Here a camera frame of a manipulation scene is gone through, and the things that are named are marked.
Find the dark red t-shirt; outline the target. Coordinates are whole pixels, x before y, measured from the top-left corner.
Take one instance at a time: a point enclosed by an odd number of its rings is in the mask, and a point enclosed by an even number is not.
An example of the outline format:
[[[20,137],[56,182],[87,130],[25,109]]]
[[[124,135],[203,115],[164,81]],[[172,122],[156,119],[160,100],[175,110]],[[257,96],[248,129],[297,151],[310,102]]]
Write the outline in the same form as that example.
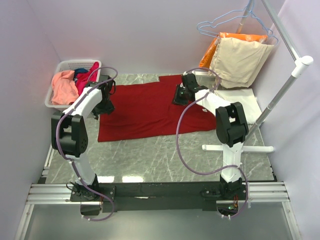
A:
[[[110,96],[111,114],[102,114],[98,142],[113,142],[174,135],[216,128],[215,116],[195,104],[183,113],[185,106],[173,104],[180,75],[159,77],[156,82],[117,85]]]

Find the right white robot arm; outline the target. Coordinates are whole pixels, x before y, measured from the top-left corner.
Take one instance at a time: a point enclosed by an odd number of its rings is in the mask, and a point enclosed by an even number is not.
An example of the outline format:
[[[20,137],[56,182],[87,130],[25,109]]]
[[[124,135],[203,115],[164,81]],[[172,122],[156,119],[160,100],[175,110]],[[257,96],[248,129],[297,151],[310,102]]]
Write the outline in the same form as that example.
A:
[[[182,83],[175,89],[173,103],[186,106],[176,127],[176,149],[184,166],[197,175],[211,175],[220,172],[218,194],[230,200],[237,193],[245,190],[242,182],[245,177],[240,170],[242,147],[249,127],[243,105],[240,102],[231,103],[214,93],[213,89],[199,85],[193,73],[184,73]],[[197,172],[184,161],[179,148],[179,131],[184,114],[193,105],[203,107],[215,116],[216,135],[222,146],[222,168],[212,172]]]

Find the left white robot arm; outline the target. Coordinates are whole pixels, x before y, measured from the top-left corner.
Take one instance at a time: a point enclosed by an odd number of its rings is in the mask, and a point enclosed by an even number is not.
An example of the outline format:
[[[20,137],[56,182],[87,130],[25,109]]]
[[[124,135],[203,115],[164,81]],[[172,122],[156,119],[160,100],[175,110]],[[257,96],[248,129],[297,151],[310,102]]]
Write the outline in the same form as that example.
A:
[[[103,199],[98,177],[90,166],[86,151],[89,138],[86,119],[93,115],[111,114],[115,107],[110,96],[116,92],[116,82],[108,76],[102,82],[89,82],[80,97],[65,111],[51,117],[52,148],[68,161],[76,179],[72,193],[87,201]]]

